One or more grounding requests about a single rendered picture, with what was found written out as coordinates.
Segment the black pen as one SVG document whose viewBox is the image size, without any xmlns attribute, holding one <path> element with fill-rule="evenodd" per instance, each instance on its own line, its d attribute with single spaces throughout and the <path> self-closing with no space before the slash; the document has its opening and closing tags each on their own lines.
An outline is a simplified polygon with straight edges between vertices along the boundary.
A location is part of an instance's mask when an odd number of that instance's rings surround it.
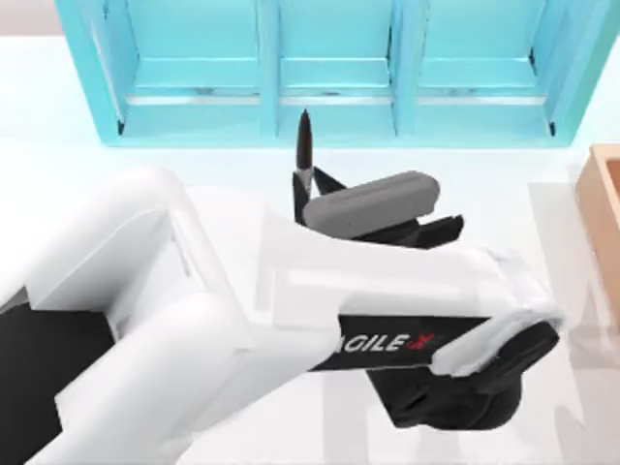
<svg viewBox="0 0 620 465">
<path fill-rule="evenodd" d="M 304 189 L 311 191 L 313 178 L 313 136 L 308 110 L 301 113 L 297 128 L 295 172 Z"/>
</svg>

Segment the light blue rack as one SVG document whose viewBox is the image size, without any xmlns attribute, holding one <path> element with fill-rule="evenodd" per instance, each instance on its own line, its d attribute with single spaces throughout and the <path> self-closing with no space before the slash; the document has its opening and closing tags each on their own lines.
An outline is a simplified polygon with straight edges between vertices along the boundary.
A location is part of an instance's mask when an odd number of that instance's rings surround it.
<svg viewBox="0 0 620 465">
<path fill-rule="evenodd" d="M 54 0 L 108 145 L 561 141 L 595 0 Z"/>
</svg>

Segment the salmon-coloured shallow box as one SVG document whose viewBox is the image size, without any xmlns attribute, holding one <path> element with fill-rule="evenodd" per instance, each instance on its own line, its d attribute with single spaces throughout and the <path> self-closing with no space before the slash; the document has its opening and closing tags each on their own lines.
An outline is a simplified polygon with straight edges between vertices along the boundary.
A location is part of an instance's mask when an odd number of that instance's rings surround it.
<svg viewBox="0 0 620 465">
<path fill-rule="evenodd" d="M 575 193 L 609 310 L 620 326 L 620 142 L 589 147 Z"/>
</svg>

